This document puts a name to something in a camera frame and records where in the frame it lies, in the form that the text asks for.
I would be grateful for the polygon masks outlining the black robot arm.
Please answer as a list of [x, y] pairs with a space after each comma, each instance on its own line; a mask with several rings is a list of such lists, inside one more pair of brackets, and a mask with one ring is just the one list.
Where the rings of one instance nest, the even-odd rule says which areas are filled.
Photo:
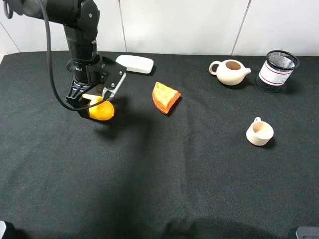
[[[4, 13], [42, 19], [45, 23], [47, 67], [52, 91], [58, 102], [86, 119], [110, 120], [115, 109], [114, 97], [126, 76], [126, 68], [102, 56], [97, 49], [96, 37], [100, 11], [92, 0], [5, 0]], [[73, 73], [69, 94], [59, 96], [53, 77], [50, 22], [63, 25], [71, 55], [67, 70]]]

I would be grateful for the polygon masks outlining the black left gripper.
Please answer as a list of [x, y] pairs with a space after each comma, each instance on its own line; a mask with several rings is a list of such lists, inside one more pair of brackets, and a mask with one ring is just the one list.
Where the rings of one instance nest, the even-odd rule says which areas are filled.
[[88, 107], [91, 100], [84, 98], [83, 94], [96, 86], [96, 92], [100, 95], [104, 94], [104, 81], [106, 74], [103, 73], [103, 67], [106, 64], [114, 64], [110, 58], [105, 56], [97, 56], [95, 60], [86, 61], [80, 59], [72, 59], [67, 63], [67, 70], [74, 73], [75, 79], [71, 84], [69, 94], [66, 96], [66, 102], [73, 108]]

